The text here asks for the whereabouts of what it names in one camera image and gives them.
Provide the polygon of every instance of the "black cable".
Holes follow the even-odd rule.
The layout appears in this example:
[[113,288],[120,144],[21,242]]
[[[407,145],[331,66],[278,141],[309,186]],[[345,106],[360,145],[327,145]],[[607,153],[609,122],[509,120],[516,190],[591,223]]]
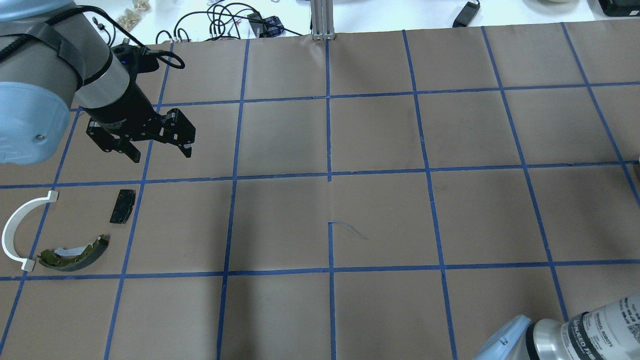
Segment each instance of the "black cable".
[[[153,56],[155,56],[158,60],[160,60],[161,62],[169,65],[170,67],[173,67],[174,69],[184,69],[185,67],[185,63],[184,60],[180,57],[177,56],[175,53],[172,53],[171,51],[167,51],[167,50],[150,50],[147,51],[147,54],[151,54]],[[163,56],[167,56],[169,58],[173,58],[178,60],[178,64],[174,64],[171,62],[171,60],[167,60],[165,58],[163,58]]]
[[[134,43],[136,43],[136,45],[140,46],[142,48],[142,52],[143,53],[149,53],[153,56],[155,56],[158,60],[160,60],[161,62],[169,65],[170,67],[173,67],[175,69],[184,69],[185,67],[185,63],[182,60],[182,58],[180,58],[180,56],[177,56],[176,54],[172,53],[171,51],[149,51],[148,47],[145,46],[145,44],[142,44],[142,42],[140,42],[140,40],[138,40],[136,37],[134,37],[133,35],[131,35],[130,32],[128,32],[127,30],[125,30],[123,27],[120,26],[120,24],[118,24],[115,20],[113,20],[103,9],[97,8],[96,6],[90,6],[90,5],[80,5],[77,8],[73,8],[73,9],[69,9],[65,12],[61,12],[57,15],[55,15],[54,17],[50,18],[49,20],[45,21],[46,24],[48,25],[55,25],[61,21],[64,21],[68,18],[70,18],[71,16],[80,14],[80,13],[85,13],[85,12],[93,12],[96,13],[98,15],[100,15],[101,17],[107,19],[107,21],[109,21],[112,25],[114,25],[114,27],[116,27],[118,30],[120,30],[123,34],[125,34],[127,37],[129,37]],[[3,61],[5,58],[7,58],[9,55],[11,55],[13,52],[15,52],[17,49],[19,49],[20,47],[22,47],[24,44],[28,43],[29,40],[31,40],[31,36],[26,35],[26,34],[22,34],[20,36],[18,36],[17,39],[15,39],[12,43],[10,43],[8,46],[6,46],[4,49],[0,50],[0,61]],[[167,56],[169,57],[169,59],[176,59],[178,61],[178,64],[172,63],[171,60],[167,60],[165,58],[163,58],[163,56]]]
[[[215,26],[214,26],[214,24],[216,23],[216,21],[220,22],[221,24],[220,24],[220,25],[215,25]],[[222,22],[222,20],[220,20],[220,19],[214,19],[214,20],[209,24],[209,33],[210,33],[211,35],[213,35],[213,34],[217,35],[217,34],[218,34],[218,30],[217,30],[216,28],[217,28],[217,29],[220,29],[220,28],[224,29],[224,30],[222,31],[222,33],[224,33],[224,31],[226,31],[226,30],[227,30],[227,27],[226,27],[225,23],[224,23],[224,22]]]
[[258,21],[257,19],[249,19],[248,17],[245,17],[245,16],[239,16],[239,15],[227,15],[227,14],[223,14],[223,13],[214,13],[214,12],[190,12],[190,13],[188,13],[188,14],[185,14],[185,15],[183,15],[183,16],[180,18],[180,20],[178,20],[178,23],[176,23],[175,30],[177,31],[177,29],[178,29],[178,25],[180,24],[180,22],[181,22],[182,20],[184,20],[184,18],[186,18],[187,16],[195,15],[195,14],[197,14],[197,13],[213,13],[214,15],[231,16],[231,17],[237,17],[238,19],[246,19],[246,20],[250,20],[250,21],[253,21],[253,22],[261,22],[262,24],[264,24],[264,25],[266,25],[266,26],[269,26],[269,27],[271,27],[271,28],[278,28],[278,29],[281,29],[281,30],[284,30],[284,31],[288,31],[288,32],[290,32],[290,33],[292,33],[292,34],[294,34],[294,35],[298,35],[298,36],[300,36],[300,37],[303,37],[303,36],[304,36],[304,35],[302,35],[301,33],[297,33],[297,32],[295,32],[295,31],[293,31],[293,30],[289,30],[289,29],[285,28],[284,26],[275,25],[275,24],[270,24],[270,23],[268,23],[268,22],[266,22],[266,21]]
[[24,44],[28,43],[31,40],[31,36],[22,34],[19,35],[17,39],[15,39],[12,43],[7,45],[4,49],[0,50],[0,61],[3,61],[9,55],[13,54],[14,51],[22,47]]
[[111,26],[113,26],[113,39],[109,43],[109,47],[112,47],[113,44],[116,42],[116,27],[113,24],[111,24]]
[[236,39],[236,40],[240,40],[240,38],[239,38],[239,37],[230,37],[230,36],[226,36],[226,35],[220,35],[220,36],[218,36],[218,37],[208,38],[207,40],[204,40],[204,41],[215,41],[215,40],[217,40],[217,39],[219,39],[219,38],[234,38],[234,39]]
[[111,45],[111,34],[108,31],[104,31],[105,33],[107,33],[107,36],[109,37],[109,39],[107,40],[107,46]]
[[[228,13],[229,15],[231,15],[231,19],[229,19],[229,21],[227,21],[227,22],[225,23],[225,25],[227,25],[229,22],[232,22],[232,21],[233,21],[233,27],[236,29],[237,37],[241,37],[241,36],[240,36],[240,29],[238,28],[238,23],[237,23],[237,21],[236,21],[236,17],[235,17],[235,16],[234,16],[234,14],[231,12],[231,10],[229,10],[228,5],[224,5],[224,6],[223,6],[223,5],[216,5],[216,6],[213,8],[213,11],[214,11],[214,12],[216,11],[216,7],[218,7],[218,6],[220,6],[220,7],[221,7],[220,14],[218,15],[218,20],[219,20],[219,21],[222,21],[222,18],[221,18],[221,17],[222,17],[222,15],[223,15],[223,12],[226,10],[226,11],[227,11],[227,13]],[[220,34],[221,34],[221,35],[224,35],[224,34],[225,34],[225,33],[224,33],[224,30],[221,30],[220,28],[218,28],[218,31],[220,32]]]
[[105,33],[107,33],[107,45],[109,47],[111,47],[111,44],[115,41],[115,37],[116,37],[116,27],[113,27],[113,39],[111,39],[111,33],[104,27],[104,24],[101,24],[100,22],[98,22],[98,19],[94,17],[91,18],[92,22],[95,24],[95,27],[98,28],[99,31],[104,31]]
[[191,39],[189,38],[189,34],[187,34],[187,31],[185,29],[182,29],[182,28],[178,29],[178,37],[180,38],[180,41],[182,41],[182,37],[180,36],[180,30],[184,31],[184,34],[187,36],[187,42],[190,42]]
[[171,37],[171,33],[167,30],[160,30],[160,32],[156,35],[156,45],[158,43],[158,38],[160,37],[160,35],[162,35],[163,33],[166,33],[167,36],[169,36],[169,40],[171,40],[173,42],[173,38]]
[[[220,4],[221,2],[223,2],[224,0],[218,0],[215,3],[211,4],[211,6],[207,9],[207,11],[211,11],[211,9],[213,9],[214,6],[216,6],[217,4]],[[207,14],[207,17],[209,18],[209,21],[213,21],[213,18],[211,17],[210,14]]]

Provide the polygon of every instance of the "power adapter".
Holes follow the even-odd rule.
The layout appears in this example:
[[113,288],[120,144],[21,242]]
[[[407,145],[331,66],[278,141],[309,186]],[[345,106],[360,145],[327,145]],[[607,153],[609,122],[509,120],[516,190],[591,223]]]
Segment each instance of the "power adapter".
[[600,0],[607,16],[640,16],[640,0]]
[[456,17],[456,20],[453,22],[454,28],[465,28],[469,25],[469,23],[476,17],[478,14],[478,10],[480,10],[480,1],[477,4],[472,3],[470,1],[467,2],[462,11]]

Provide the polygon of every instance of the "white semicircular bracket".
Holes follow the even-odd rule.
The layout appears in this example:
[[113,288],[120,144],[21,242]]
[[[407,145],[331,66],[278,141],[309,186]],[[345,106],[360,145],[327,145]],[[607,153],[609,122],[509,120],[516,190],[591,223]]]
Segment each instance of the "white semicircular bracket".
[[18,224],[31,210],[39,207],[42,204],[56,201],[58,201],[58,192],[51,190],[47,194],[47,197],[39,197],[37,199],[33,199],[24,203],[21,207],[18,208],[18,210],[13,213],[13,215],[11,215],[9,220],[7,220],[6,222],[6,225],[4,225],[4,230],[2,231],[2,249],[9,258],[21,262],[22,269],[24,271],[32,271],[33,267],[36,265],[36,262],[31,259],[21,258],[15,252],[15,247],[13,246],[13,237],[15,236],[15,230],[18,228]]

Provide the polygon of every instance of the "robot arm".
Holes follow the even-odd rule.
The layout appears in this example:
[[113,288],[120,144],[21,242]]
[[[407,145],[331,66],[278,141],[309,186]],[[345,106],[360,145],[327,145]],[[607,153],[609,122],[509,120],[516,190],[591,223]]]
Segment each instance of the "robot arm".
[[178,109],[156,113],[136,84],[138,73],[159,68],[158,60],[178,69],[184,62],[134,37],[139,46],[110,49],[83,12],[113,21],[99,8],[68,0],[0,0],[0,163],[32,164],[51,157],[74,96],[91,115],[87,135],[104,152],[139,162],[131,141],[156,140],[190,157],[193,125]]

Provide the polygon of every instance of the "black device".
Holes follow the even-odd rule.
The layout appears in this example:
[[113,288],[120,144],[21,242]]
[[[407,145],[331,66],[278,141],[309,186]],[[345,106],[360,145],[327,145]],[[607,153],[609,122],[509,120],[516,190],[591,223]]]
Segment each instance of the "black device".
[[606,16],[640,16],[640,0],[600,0]]
[[136,190],[120,189],[109,222],[112,224],[126,224],[135,203]]
[[464,8],[460,11],[456,20],[453,22],[454,28],[464,28],[469,25],[469,23],[476,17],[478,14],[478,10],[480,10],[480,2],[477,4],[472,3],[470,1],[467,2]]
[[267,32],[267,29],[264,27],[264,21],[262,20],[262,16],[260,16],[259,13],[251,13],[246,17],[247,19],[249,19],[249,24],[253,29],[253,34],[255,35],[255,37],[257,38],[266,37],[265,33]]

